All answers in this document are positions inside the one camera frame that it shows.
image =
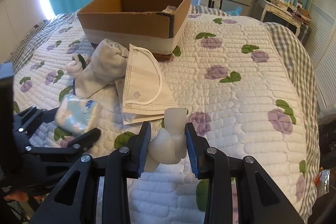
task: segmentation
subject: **quilted bedspread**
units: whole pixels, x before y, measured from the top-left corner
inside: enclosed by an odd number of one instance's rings
[[[17,72],[17,107],[58,107],[72,90],[65,64],[74,52],[93,52],[78,21],[57,30]],[[197,134],[228,156],[254,156],[299,211],[308,187],[306,118],[265,25],[248,17],[189,15],[174,54],[172,61],[160,63],[161,70],[179,106],[189,109],[187,121]],[[103,111],[102,135],[89,152],[94,157],[108,155],[120,134],[137,134],[141,125],[123,125],[115,86],[106,86],[91,99],[100,101]],[[152,138],[161,122],[151,122]],[[60,147],[71,139],[50,123],[30,141]],[[192,174],[188,156],[177,165],[160,165],[154,173],[128,180],[132,223],[203,223],[202,183]]]

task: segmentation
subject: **small cardboard box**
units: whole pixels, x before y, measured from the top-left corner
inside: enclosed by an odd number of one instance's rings
[[[180,39],[191,0],[94,0],[78,12],[91,43],[104,38],[144,47],[153,53],[171,54]],[[175,6],[173,14],[162,12]]]

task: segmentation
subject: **mask ear loop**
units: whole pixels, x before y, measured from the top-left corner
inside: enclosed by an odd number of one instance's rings
[[[160,83],[159,83],[159,89],[157,91],[157,94],[151,100],[149,100],[147,102],[140,102],[140,101],[136,101],[136,100],[126,100],[126,101],[124,101],[124,104],[149,105],[150,103],[152,103],[152,102],[155,101],[155,99],[159,96],[159,94],[161,92],[161,89],[162,89],[162,75],[161,75],[161,71],[159,69],[158,62],[156,61],[155,57],[153,56],[153,54],[149,50],[147,50],[146,48],[135,47],[135,46],[133,46],[133,49],[141,51],[141,52],[144,52],[144,53],[147,53],[147,54],[150,55],[149,57],[151,57],[150,59],[151,59],[153,65],[154,65],[154,67],[155,67],[155,69],[157,71],[157,74],[159,75],[159,82]]]

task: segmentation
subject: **rolled sock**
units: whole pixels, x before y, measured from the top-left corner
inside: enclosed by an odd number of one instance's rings
[[[104,39],[94,51],[91,63],[75,79],[75,93],[82,98],[106,85],[114,85],[115,80],[126,73],[128,50],[122,45]]]
[[[87,54],[73,54],[72,60],[66,64],[68,75],[76,78],[86,68],[88,61],[89,56]]]

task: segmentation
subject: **vanity table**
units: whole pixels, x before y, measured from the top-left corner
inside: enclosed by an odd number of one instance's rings
[[[279,7],[267,0],[257,0],[251,7],[249,16],[261,22],[276,22],[284,25],[288,27],[296,37],[300,34],[302,22],[287,12],[287,6],[285,5]]]

